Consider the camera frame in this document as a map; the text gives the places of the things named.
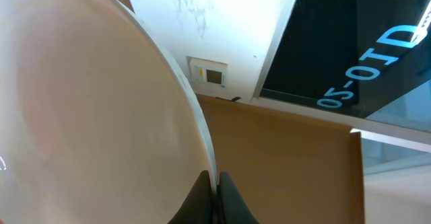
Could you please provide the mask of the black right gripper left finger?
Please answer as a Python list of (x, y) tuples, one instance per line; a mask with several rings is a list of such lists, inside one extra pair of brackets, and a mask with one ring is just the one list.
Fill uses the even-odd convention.
[(202, 171), (168, 224), (212, 224), (213, 192), (207, 170)]

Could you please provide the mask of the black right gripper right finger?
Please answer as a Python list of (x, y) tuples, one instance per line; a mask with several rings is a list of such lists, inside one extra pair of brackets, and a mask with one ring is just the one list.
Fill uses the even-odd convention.
[(227, 172), (220, 173), (217, 204), (219, 224), (259, 224)]

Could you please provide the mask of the white cream plate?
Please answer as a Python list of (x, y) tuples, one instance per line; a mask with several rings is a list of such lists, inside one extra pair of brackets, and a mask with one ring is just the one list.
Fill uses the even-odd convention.
[(118, 0), (1, 0), (1, 222), (168, 223), (215, 157), (175, 59)]

